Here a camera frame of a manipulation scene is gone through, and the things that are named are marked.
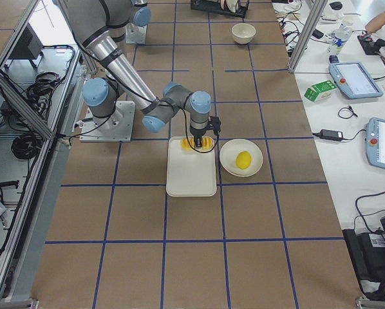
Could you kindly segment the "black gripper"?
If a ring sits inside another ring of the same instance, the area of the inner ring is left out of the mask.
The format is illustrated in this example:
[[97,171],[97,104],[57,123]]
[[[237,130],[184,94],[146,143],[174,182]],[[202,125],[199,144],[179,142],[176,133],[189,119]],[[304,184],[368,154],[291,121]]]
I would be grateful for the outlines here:
[[195,127],[190,126],[189,131],[194,137],[194,146],[202,147],[202,137],[207,132],[207,128],[196,129]]

